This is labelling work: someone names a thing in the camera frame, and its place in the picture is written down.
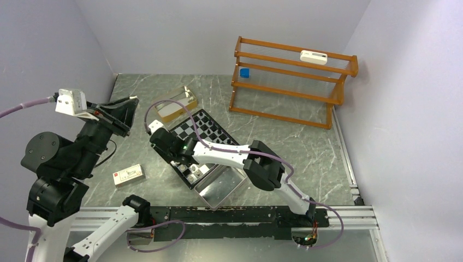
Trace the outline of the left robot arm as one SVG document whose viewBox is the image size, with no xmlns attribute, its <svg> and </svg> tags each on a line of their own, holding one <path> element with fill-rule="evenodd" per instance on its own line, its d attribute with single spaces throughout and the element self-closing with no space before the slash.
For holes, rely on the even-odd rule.
<svg viewBox="0 0 463 262">
<path fill-rule="evenodd" d="M 70 229 L 88 191 L 101 154 L 113 135 L 132 127 L 137 97 L 105 104 L 84 102 L 88 114 L 74 141 L 52 132 L 34 136 L 21 165 L 36 174 L 28 194 L 29 244 L 26 261 L 96 261 L 122 234 L 152 225 L 150 203 L 136 195 L 124 199 L 115 215 L 79 243 L 68 247 Z"/>
</svg>

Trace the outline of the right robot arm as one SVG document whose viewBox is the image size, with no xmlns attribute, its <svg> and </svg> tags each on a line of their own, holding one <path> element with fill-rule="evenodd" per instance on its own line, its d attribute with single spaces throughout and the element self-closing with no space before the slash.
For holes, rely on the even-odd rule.
<svg viewBox="0 0 463 262">
<path fill-rule="evenodd" d="M 265 143 L 255 140 L 250 145 L 225 145 L 201 138 L 182 139 L 164 127 L 151 127 L 148 133 L 153 148 L 167 162 L 219 164 L 242 170 L 256 188 L 276 193 L 299 225 L 314 221 L 316 205 L 291 180 L 294 168 Z"/>
</svg>

